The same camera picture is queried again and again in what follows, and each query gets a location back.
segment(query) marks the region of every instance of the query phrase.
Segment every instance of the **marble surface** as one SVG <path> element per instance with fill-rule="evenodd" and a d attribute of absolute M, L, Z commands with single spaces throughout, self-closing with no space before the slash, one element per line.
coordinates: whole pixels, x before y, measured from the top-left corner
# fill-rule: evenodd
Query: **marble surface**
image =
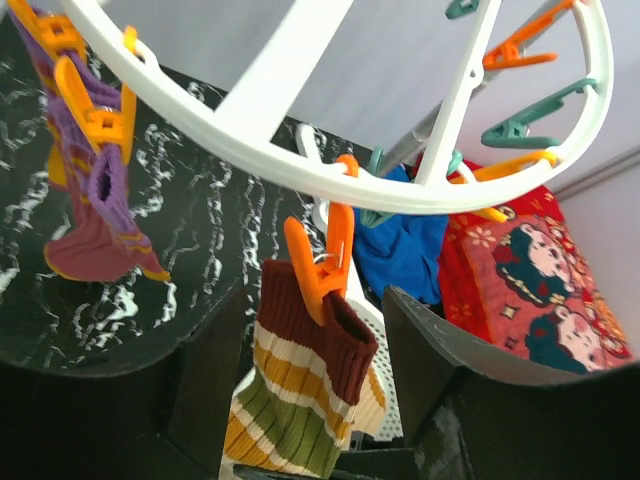
<path fill-rule="evenodd" d="M 34 369 L 72 369 L 168 322 L 208 315 L 231 282 L 247 291 L 247 328 L 238 377 L 251 364 L 252 325 L 264 258 L 286 258 L 283 222 L 310 226 L 309 199 L 235 169 L 196 146 L 139 102 L 131 160 L 130 208 L 153 242 L 167 283 L 133 271 L 114 284 L 64 280 L 42 249 L 73 227 L 68 195 L 52 190 L 46 159 L 52 145 L 43 93 L 8 17 L 0 23 L 0 358 Z M 95 57 L 94 74 L 117 85 Z M 174 79 L 215 107 L 224 92 L 178 73 Z M 295 151 L 296 121 L 274 137 Z M 317 132 L 325 161 L 370 152 Z M 310 227 L 314 249 L 322 244 Z"/>

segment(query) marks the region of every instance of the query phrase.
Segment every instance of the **green stripe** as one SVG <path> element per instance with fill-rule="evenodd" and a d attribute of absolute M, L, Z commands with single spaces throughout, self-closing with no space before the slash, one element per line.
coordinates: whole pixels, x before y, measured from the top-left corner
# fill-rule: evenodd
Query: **green stripe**
<path fill-rule="evenodd" d="M 271 394 L 259 369 L 238 400 L 251 415 L 276 452 L 294 465 L 328 477 L 340 449 L 324 427 L 324 418 L 311 407 L 300 407 Z"/>

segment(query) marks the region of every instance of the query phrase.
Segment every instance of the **brown sock cuff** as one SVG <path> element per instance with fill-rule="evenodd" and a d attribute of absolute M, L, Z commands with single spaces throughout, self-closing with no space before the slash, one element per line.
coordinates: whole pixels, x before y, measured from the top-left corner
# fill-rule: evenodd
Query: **brown sock cuff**
<path fill-rule="evenodd" d="M 307 312 L 293 265 L 264 262 L 256 321 L 279 338 L 313 350 L 324 360 L 335 394 L 356 405 L 378 344 L 340 295 L 327 295 L 324 308 L 327 325 L 321 327 Z"/>

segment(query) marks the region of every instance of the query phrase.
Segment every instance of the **knitted sock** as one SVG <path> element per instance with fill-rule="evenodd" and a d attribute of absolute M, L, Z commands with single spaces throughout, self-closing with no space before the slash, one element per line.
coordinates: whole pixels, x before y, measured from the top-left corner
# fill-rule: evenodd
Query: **knitted sock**
<path fill-rule="evenodd" d="M 47 12 L 43 10 L 34 8 L 33 12 L 37 16 L 46 16 Z M 33 32 L 30 32 L 28 28 L 26 28 L 20 20 L 16 17 L 16 15 L 9 9 L 9 17 L 15 24 L 18 33 L 20 34 L 22 40 L 27 47 L 27 52 L 29 53 L 29 57 L 35 67 L 35 70 L 40 78 L 40 83 L 42 84 L 42 88 L 47 97 L 47 105 L 51 103 L 51 100 L 58 98 L 60 93 L 58 92 L 58 87 L 56 86 L 55 80 L 53 78 L 53 67 L 54 60 L 49 56 L 49 54 L 45 51 L 44 48 L 35 40 Z M 61 21 L 64 21 L 66 17 L 59 16 Z M 81 52 L 75 50 L 65 50 L 65 55 L 69 56 L 80 74 L 80 78 L 82 78 L 83 83 L 87 87 L 87 91 L 89 92 L 89 96 L 92 97 L 92 100 L 95 105 L 104 106 L 108 103 L 111 103 L 110 100 L 118 99 L 116 107 L 120 105 L 120 92 L 118 90 L 100 82 L 96 79 L 87 66 L 85 65 L 84 60 L 82 59 L 86 55 L 86 50 L 83 48 Z M 52 129 L 51 123 L 47 122 L 49 129 Z M 51 153 L 49 154 L 48 159 L 48 170 L 49 170 L 49 183 L 52 187 L 64 190 L 67 186 L 67 179 L 65 176 L 65 170 L 62 160 L 62 154 L 60 153 L 59 147 L 55 144 L 51 148 Z"/>
<path fill-rule="evenodd" d="M 360 402 L 356 405 L 352 429 L 369 435 L 378 433 L 386 411 L 387 398 L 384 389 L 380 385 L 380 379 L 373 365 L 370 365 L 367 376 L 362 382 Z"/>
<path fill-rule="evenodd" d="M 377 385 L 369 367 L 378 345 L 339 295 L 327 295 L 324 307 L 328 321 L 320 327 L 306 310 L 293 266 L 265 261 L 255 378 L 232 399 L 225 460 L 327 478 L 348 448 L 363 385 Z M 371 398 L 376 403 L 376 394 Z"/>
<path fill-rule="evenodd" d="M 61 98 L 50 111 L 77 225 L 45 246 L 51 269 L 71 280 L 112 282 L 140 265 L 147 277 L 169 280 L 129 212 L 120 147 L 103 144 L 96 155 Z"/>

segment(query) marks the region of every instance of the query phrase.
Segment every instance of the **red fabric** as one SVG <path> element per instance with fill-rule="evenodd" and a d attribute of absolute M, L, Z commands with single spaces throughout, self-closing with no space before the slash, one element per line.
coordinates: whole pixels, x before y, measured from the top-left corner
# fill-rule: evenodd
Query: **red fabric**
<path fill-rule="evenodd" d="M 446 318 L 506 351 L 556 368 L 595 370 L 628 361 L 624 333 L 552 193 L 540 187 L 497 208 L 508 222 L 450 216 L 439 274 Z M 563 349 L 569 352 L 564 360 Z"/>

